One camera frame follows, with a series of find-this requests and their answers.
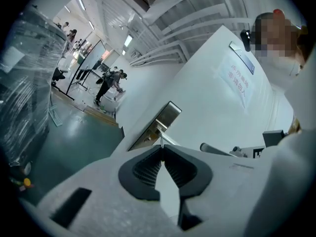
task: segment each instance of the white ceiling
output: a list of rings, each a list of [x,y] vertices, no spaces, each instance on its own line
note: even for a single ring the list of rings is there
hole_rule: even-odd
[[[79,17],[90,20],[99,36],[117,52],[125,49],[132,66],[186,62],[221,25],[239,37],[241,30],[248,30],[253,24],[256,15],[276,7],[286,12],[295,24],[303,23],[289,0],[156,0],[148,11],[136,0],[83,0],[83,3],[86,11],[77,0],[68,6]],[[134,39],[127,49],[123,46],[128,34]],[[131,58],[135,50],[143,57]],[[281,77],[288,76],[288,63],[258,60],[264,69],[277,66]]]

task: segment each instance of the person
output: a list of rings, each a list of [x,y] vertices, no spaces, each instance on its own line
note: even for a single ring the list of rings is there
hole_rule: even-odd
[[[74,46],[76,34],[77,34],[77,30],[73,29],[73,30],[70,30],[69,34],[67,35],[67,46],[66,46],[67,51],[69,51],[70,48]]]
[[[88,66],[85,68],[85,70],[79,70],[78,75],[76,76],[76,80],[83,80],[84,77],[88,74],[88,72],[89,72]]]
[[[65,22],[65,23],[62,25],[61,29],[64,31],[65,28],[68,27],[68,26],[69,26],[69,22]]]
[[[247,51],[250,50],[250,44],[254,44],[256,52],[259,51],[266,56],[272,53],[272,55],[297,61],[300,64],[300,70],[304,69],[315,44],[314,38],[309,35],[308,28],[293,25],[280,9],[257,16],[251,33],[248,33],[249,43],[242,34],[240,36]],[[300,130],[300,123],[294,116],[288,133]]]
[[[112,87],[114,86],[117,91],[120,91],[119,79],[127,78],[126,73],[114,73],[110,77],[106,77],[102,83],[102,86],[94,100],[96,106],[100,106],[100,98]]]
[[[119,73],[119,74],[121,74],[123,72],[124,72],[123,69],[120,69],[119,71],[117,71],[117,73]],[[105,80],[105,77],[110,77],[114,73],[116,73],[116,72],[115,71],[107,71],[107,72],[103,73],[103,76],[101,78],[99,78],[95,83],[96,84],[103,83],[103,81]]]
[[[103,59],[102,57],[94,64],[94,66],[92,67],[93,70],[96,70],[102,63]]]
[[[74,53],[74,52],[77,50],[78,44],[79,44],[78,41],[76,41],[76,42],[74,43],[73,49],[71,50],[71,53]]]
[[[79,39],[79,41],[78,41],[78,49],[81,48],[81,42],[82,42],[82,39]]]

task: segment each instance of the white wall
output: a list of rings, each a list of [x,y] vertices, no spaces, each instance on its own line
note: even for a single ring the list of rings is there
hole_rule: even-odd
[[[234,146],[263,145],[262,133],[275,124],[270,121],[274,93],[258,61],[252,53],[246,53],[255,65],[255,73],[250,75],[254,92],[247,111],[228,85],[216,76],[225,56],[232,53],[232,40],[243,49],[239,38],[222,26],[149,104],[114,154],[126,151],[168,101],[182,113],[166,134],[181,146],[198,150],[206,142],[228,152]],[[235,62],[243,73],[250,73],[240,59]]]
[[[113,68],[115,65],[113,63],[119,58],[119,54],[115,51],[112,50],[110,51],[109,55],[103,60],[102,63],[107,65],[109,68]]]
[[[100,37],[92,32],[89,34],[86,40],[89,41],[93,46],[95,46],[100,41]]]
[[[160,64],[133,68],[120,56],[113,64],[127,73],[127,80],[121,79],[120,85],[126,90],[126,97],[117,112],[117,122],[124,127],[128,136],[142,113],[156,100],[157,96],[172,83],[174,76],[183,64]]]
[[[61,11],[53,19],[54,23],[60,23],[63,25],[65,22],[69,22],[69,27],[66,27],[65,30],[69,32],[69,30],[76,29],[77,34],[75,37],[75,41],[79,39],[85,39],[92,31],[91,27],[75,18],[71,13],[69,13],[65,8],[62,8]]]

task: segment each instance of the plastic wrap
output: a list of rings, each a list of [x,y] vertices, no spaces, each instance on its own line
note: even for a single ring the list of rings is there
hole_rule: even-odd
[[[20,13],[0,56],[0,146],[23,165],[48,133],[51,79],[66,36],[36,9]]]

